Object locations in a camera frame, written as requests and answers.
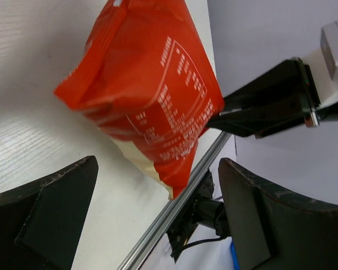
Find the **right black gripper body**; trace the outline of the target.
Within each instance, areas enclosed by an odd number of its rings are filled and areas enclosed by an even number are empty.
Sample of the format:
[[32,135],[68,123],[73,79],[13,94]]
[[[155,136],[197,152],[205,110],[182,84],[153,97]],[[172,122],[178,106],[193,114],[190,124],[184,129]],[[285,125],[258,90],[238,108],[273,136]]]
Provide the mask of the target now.
[[319,126],[319,119],[317,114],[317,107],[320,105],[317,89],[315,87],[312,72],[308,64],[301,58],[297,58],[297,67],[303,83],[304,93],[307,98],[306,114],[304,116],[304,124],[307,128],[314,128]]

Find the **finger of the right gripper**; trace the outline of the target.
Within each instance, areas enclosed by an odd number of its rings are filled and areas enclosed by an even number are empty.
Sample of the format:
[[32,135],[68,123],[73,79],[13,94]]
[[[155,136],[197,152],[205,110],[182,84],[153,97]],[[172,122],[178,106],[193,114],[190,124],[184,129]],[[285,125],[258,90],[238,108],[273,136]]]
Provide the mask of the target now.
[[255,80],[224,97],[224,111],[254,111],[266,106],[306,110],[304,63],[300,58],[284,60]]
[[311,111],[308,99],[295,94],[267,105],[213,117],[207,127],[239,137],[264,138],[304,124]]

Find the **large red chip bag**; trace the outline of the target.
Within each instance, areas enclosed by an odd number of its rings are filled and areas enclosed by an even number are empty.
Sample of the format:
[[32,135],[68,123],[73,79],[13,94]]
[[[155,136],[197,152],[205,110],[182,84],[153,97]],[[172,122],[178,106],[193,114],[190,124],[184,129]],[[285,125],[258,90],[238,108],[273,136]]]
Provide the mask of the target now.
[[184,1],[108,1],[54,91],[178,197],[224,99]]

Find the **aluminium table frame rail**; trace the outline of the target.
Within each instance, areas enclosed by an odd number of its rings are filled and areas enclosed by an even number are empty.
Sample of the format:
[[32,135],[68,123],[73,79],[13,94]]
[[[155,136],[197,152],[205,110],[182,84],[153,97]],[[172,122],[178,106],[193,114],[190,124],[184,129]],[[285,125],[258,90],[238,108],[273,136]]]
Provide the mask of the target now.
[[214,162],[215,158],[231,136],[231,134],[224,132],[219,134],[203,158],[200,159],[198,164],[192,170],[186,189],[175,200],[169,201],[165,205],[163,210],[158,214],[153,223],[120,264],[118,267],[119,270],[140,269],[143,266],[148,256],[169,229],[180,210],[190,199],[191,195],[201,182],[201,179],[208,171],[208,168]]

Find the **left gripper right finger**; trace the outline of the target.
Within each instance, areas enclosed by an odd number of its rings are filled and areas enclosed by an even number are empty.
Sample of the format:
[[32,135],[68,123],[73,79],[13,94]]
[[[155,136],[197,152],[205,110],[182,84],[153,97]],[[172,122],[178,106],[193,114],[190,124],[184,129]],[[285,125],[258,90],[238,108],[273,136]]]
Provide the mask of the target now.
[[219,181],[240,269],[338,269],[338,205],[228,158],[219,162]]

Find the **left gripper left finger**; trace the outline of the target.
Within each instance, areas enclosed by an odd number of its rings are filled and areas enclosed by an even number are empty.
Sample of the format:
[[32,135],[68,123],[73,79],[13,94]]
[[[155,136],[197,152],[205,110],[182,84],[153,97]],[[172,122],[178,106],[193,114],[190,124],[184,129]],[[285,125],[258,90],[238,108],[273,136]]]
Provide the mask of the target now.
[[0,193],[0,269],[71,269],[98,171],[86,156]]

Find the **blue plastic bin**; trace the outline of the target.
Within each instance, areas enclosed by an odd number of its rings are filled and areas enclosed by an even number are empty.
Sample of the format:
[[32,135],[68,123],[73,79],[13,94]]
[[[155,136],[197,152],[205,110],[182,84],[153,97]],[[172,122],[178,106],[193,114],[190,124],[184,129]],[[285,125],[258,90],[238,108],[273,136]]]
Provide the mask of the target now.
[[231,244],[230,244],[230,253],[231,253],[231,256],[232,256],[234,270],[240,270],[238,258],[237,258],[236,252],[235,252],[235,247],[234,247],[233,242],[231,242]]

